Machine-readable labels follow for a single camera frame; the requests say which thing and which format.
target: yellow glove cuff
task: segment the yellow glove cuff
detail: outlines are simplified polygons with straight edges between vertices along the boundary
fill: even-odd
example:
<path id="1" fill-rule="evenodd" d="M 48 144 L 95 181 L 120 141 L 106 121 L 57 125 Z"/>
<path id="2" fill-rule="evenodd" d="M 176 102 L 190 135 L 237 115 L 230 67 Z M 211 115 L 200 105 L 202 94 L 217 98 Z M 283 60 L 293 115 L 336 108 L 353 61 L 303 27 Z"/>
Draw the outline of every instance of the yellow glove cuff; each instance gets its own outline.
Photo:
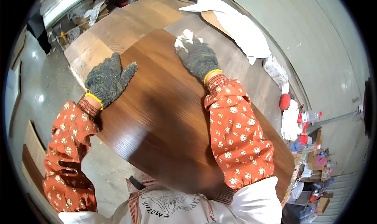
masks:
<path id="1" fill-rule="evenodd" d="M 90 96 L 90 97 L 92 97 L 93 99 L 95 99 L 98 103 L 101 104 L 101 109 L 100 109 L 100 110 L 103 109 L 103 104 L 102 104 L 101 100 L 98 99 L 97 96 L 91 94 L 91 91 L 90 91 L 89 89 L 86 90 L 86 94 L 85 94 L 84 96 Z"/>
<path id="2" fill-rule="evenodd" d="M 214 69 L 214 70 L 208 72 L 208 73 L 206 74 L 206 76 L 204 77 L 204 81 L 203 81 L 203 82 L 204 82 L 204 85 L 205 85 L 205 80 L 207 80 L 208 75 L 210 75 L 211 73 L 216 72 L 216 71 L 220 71 L 220 72 L 222 72 L 221 69 Z"/>

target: red sponge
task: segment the red sponge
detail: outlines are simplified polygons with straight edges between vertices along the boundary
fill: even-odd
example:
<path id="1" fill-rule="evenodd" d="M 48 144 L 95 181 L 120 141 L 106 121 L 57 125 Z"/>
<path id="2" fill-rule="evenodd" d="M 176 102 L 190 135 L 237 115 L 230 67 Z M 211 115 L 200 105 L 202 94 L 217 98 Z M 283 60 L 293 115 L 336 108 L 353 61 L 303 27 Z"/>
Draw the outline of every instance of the red sponge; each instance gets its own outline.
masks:
<path id="1" fill-rule="evenodd" d="M 280 99 L 280 109 L 282 111 L 287 110 L 290 104 L 291 96 L 289 94 L 282 94 L 282 98 Z"/>

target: workbench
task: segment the workbench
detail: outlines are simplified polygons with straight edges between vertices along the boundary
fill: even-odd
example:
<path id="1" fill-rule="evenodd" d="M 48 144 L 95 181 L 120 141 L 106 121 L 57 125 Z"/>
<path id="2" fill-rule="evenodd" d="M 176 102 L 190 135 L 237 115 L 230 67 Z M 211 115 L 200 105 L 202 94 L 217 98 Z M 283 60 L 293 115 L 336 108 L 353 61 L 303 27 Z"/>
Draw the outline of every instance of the workbench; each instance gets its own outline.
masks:
<path id="1" fill-rule="evenodd" d="M 64 51 L 70 70 L 84 87 L 83 82 L 94 66 L 114 52 L 123 53 L 153 30 L 165 29 L 174 36 L 180 35 L 185 28 L 192 30 L 214 49 L 225 75 L 237 78 L 243 84 L 252 99 L 252 108 L 261 122 L 266 138 L 275 141 L 275 171 L 283 174 L 278 177 L 280 182 L 276 190 L 278 198 L 282 200 L 291 180 L 294 164 L 292 154 L 279 136 L 280 89 L 263 70 L 261 59 L 250 65 L 233 39 L 206 23 L 200 14 L 179 10 L 188 5 L 191 4 L 177 0 L 139 0 L 115 11 L 95 23 Z M 107 146 L 113 149 L 115 147 L 110 144 Z M 128 160 L 127 155 L 118 154 Z"/>

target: gray knit glove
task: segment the gray knit glove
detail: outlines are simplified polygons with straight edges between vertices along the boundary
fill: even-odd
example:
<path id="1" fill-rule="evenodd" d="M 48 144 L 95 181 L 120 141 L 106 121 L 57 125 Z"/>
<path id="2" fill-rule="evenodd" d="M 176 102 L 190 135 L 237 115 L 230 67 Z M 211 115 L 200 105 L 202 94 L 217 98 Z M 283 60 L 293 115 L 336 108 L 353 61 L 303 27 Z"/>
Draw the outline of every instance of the gray knit glove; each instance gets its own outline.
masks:
<path id="1" fill-rule="evenodd" d="M 104 109 L 122 94 L 137 70 L 138 65 L 133 62 L 122 71 L 120 56 L 113 53 L 90 71 L 85 87 L 101 101 Z"/>
<path id="2" fill-rule="evenodd" d="M 183 65 L 192 75 L 198 77 L 204 84 L 205 77 L 208 73 L 212 70 L 220 70 L 215 52 L 207 43 L 201 43 L 201 41 L 195 36 L 189 37 L 189 39 L 184 35 L 179 36 L 175 43 L 175 49 Z"/>

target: wood grain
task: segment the wood grain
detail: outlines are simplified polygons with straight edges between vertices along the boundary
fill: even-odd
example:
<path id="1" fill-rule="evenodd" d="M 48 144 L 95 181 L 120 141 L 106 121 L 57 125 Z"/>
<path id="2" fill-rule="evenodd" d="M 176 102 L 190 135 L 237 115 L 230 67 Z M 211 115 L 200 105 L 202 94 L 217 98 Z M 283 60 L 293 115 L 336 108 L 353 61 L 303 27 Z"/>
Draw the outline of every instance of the wood grain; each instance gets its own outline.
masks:
<path id="1" fill-rule="evenodd" d="M 71 70 L 84 82 L 92 68 L 112 53 L 123 53 L 151 31 L 189 15 L 179 10 L 188 5 L 177 0 L 139 0 L 107 15 L 64 51 Z"/>
<path id="2" fill-rule="evenodd" d="M 252 102 L 280 134 L 282 114 L 279 100 L 281 91 L 263 69 L 262 60 L 257 59 L 251 65 L 232 38 L 208 25 L 199 14 L 187 15 L 164 30 L 177 37 L 186 28 L 208 43 L 216 53 L 219 66 L 224 74 L 229 78 L 236 78 L 242 83 Z"/>
<path id="3" fill-rule="evenodd" d="M 98 137 L 164 184 L 211 199 L 224 189 L 224 176 L 210 148 L 210 117 L 203 107 L 208 91 L 182 66 L 175 54 L 175 39 L 157 29 L 121 55 L 122 66 L 137 61 L 139 69 L 120 98 L 101 113 Z M 261 117 L 266 137 L 281 147 L 275 149 L 273 159 L 282 200 L 293 172 L 293 157 L 284 143 L 275 142 L 281 138 L 268 120 L 253 110 Z"/>
<path id="4" fill-rule="evenodd" d="M 31 180 L 37 187 L 38 191 L 44 194 L 42 187 L 43 176 L 40 174 L 38 167 L 35 165 L 30 151 L 25 144 L 22 148 L 22 164 L 25 166 L 28 175 L 31 177 Z"/>
<path id="5" fill-rule="evenodd" d="M 43 161 L 46 157 L 46 151 L 40 143 L 39 138 L 35 133 L 34 126 L 30 120 L 27 123 L 24 144 L 26 145 L 30 156 L 34 164 L 38 168 L 40 174 L 44 176 L 46 169 Z"/>

